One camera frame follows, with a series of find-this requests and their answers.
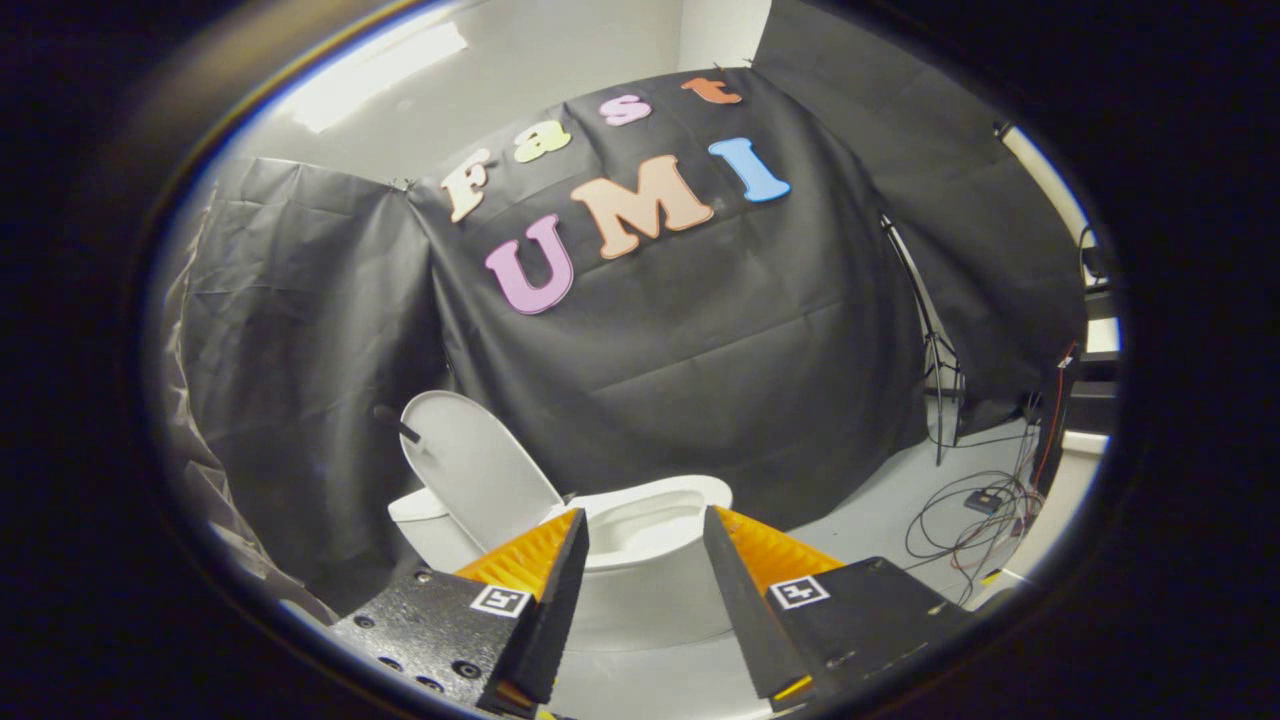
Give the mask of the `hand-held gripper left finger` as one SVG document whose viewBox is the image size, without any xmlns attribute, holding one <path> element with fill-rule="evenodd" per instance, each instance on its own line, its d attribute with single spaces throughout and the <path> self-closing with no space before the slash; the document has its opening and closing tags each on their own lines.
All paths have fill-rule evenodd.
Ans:
<svg viewBox="0 0 1280 720">
<path fill-rule="evenodd" d="M 419 568 L 329 628 L 410 691 L 492 716 L 550 701 L 590 548 L 571 509 L 457 571 Z"/>
</svg>

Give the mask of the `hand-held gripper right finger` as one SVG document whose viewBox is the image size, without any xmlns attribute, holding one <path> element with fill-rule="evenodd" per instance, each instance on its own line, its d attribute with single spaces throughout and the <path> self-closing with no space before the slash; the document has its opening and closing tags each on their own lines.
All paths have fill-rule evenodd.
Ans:
<svg viewBox="0 0 1280 720">
<path fill-rule="evenodd" d="M 718 505 L 703 541 L 751 684 L 777 714 L 874 698 L 977 624 L 887 559 L 840 562 Z"/>
</svg>

